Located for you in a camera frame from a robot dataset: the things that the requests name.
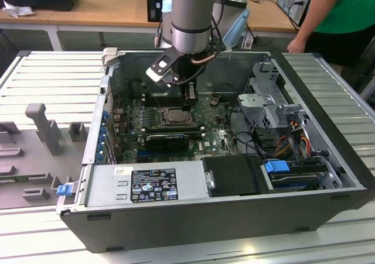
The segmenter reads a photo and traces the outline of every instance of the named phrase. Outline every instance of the blue tab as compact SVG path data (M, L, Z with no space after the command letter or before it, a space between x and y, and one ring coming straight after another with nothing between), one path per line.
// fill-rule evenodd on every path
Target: blue tab
M103 151L103 149L104 149L104 145L103 145L103 144L98 144L98 145L96 146L96 149L99 150L99 151Z
M107 133L107 128L104 127L104 126L101 126L101 127L100 127L100 132L101 132L101 133Z
M102 161L103 160L103 155L101 153L96 153L95 154L95 158L98 160L98 161Z
M107 111L103 111L103 117L104 117L105 119L108 119L108 118L110 117L110 113L107 112Z
M98 142L103 142L105 141L106 137L104 134L99 134L99 137L98 137Z
M264 164L267 173L270 172L290 172L288 163L284 160L270 160Z
M72 196L73 195L73 185L60 185L57 188L56 194L58 196Z

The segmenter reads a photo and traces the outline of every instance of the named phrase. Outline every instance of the black shorts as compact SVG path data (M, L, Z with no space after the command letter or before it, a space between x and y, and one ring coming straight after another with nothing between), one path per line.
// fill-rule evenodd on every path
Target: black shorts
M354 67L374 36L375 25L345 34L313 32L307 40L305 52L317 52L328 63Z

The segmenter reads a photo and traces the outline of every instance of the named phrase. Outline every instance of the motherboard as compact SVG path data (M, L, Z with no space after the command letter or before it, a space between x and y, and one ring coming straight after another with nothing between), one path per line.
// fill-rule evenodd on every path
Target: motherboard
M118 160L122 163L200 160L239 155L228 128L229 102L201 97L185 111L181 106L148 105L146 99L122 100L115 109Z

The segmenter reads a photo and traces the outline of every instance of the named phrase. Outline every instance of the green shirt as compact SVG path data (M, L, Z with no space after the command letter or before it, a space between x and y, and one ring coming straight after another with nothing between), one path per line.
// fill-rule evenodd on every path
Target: green shirt
M320 33L351 33L375 24L375 0L337 0L325 20L316 28Z

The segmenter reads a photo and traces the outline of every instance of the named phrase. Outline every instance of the white paper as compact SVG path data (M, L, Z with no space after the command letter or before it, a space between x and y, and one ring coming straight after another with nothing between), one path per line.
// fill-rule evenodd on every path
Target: white paper
M127 175L133 171L132 166L115 167L115 175Z
M32 8L28 6L18 7L15 5L8 4L4 0L5 7L2 8L8 15L18 18L18 16L33 15L35 14Z

